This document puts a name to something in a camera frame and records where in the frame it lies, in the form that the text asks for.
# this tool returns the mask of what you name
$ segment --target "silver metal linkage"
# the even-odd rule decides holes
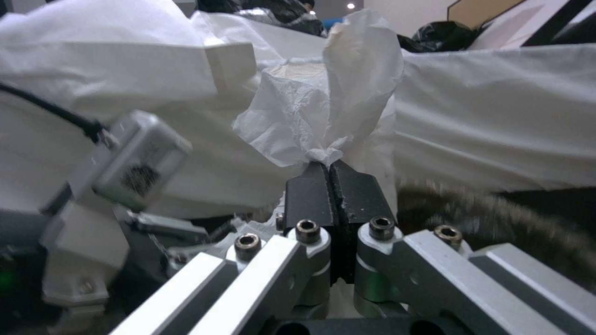
[[[569,334],[596,334],[596,297],[511,244],[473,253],[470,262]]]
[[[231,262],[200,253],[110,335],[186,334],[236,275]]]
[[[315,271],[298,241],[273,236],[189,334],[256,334],[288,316]]]
[[[477,334],[563,334],[430,231],[382,241],[363,225],[358,256],[421,315],[448,311]]]

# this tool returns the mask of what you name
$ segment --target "crumpled tissue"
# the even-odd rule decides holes
[[[387,21],[354,13],[332,28],[322,63],[288,60],[265,69],[234,131],[278,166],[329,166],[375,129],[402,72]]]

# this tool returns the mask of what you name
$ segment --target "person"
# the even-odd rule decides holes
[[[315,0],[299,0],[304,8],[306,8],[307,12],[313,11],[315,9]]]

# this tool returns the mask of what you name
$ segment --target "white fabric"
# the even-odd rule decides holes
[[[189,20],[170,0],[62,0],[0,20],[0,80],[103,121],[143,109],[189,139],[192,156],[152,208],[162,215],[264,206],[299,163],[342,156],[394,209],[404,177],[596,185],[595,45],[401,55],[369,12],[331,34]],[[0,207],[44,204],[90,150],[78,129],[0,95]]]

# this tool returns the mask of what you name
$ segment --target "hex socket screw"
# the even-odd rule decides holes
[[[321,227],[313,220],[300,220],[296,224],[296,239],[305,244],[312,244],[321,239]]]
[[[277,230],[277,231],[285,230],[285,217],[284,217],[283,213],[277,213],[275,215],[275,230]]]
[[[385,216],[375,216],[368,221],[368,233],[379,241],[387,241],[393,237],[395,223]]]
[[[463,240],[461,231],[449,225],[441,225],[434,229],[434,235],[440,238],[443,242],[450,245],[453,249],[458,250]]]
[[[236,250],[236,257],[246,262],[253,259],[253,257],[261,249],[261,240],[257,234],[248,233],[239,236],[234,241],[234,250]]]

